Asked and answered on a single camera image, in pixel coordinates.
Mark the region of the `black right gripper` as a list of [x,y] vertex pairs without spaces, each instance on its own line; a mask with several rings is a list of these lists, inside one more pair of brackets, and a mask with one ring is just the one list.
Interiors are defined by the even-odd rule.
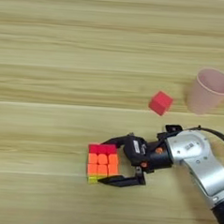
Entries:
[[[172,159],[167,148],[167,132],[162,132],[157,135],[157,140],[148,142],[145,145],[145,161],[140,167],[135,168],[135,173],[132,177],[126,178],[123,175],[109,176],[98,181],[102,184],[113,187],[133,187],[137,185],[145,186],[144,173],[154,172],[155,170],[166,169],[172,166]],[[128,145],[130,141],[129,135],[124,135],[117,138],[110,138],[103,144],[114,145],[116,148]]]

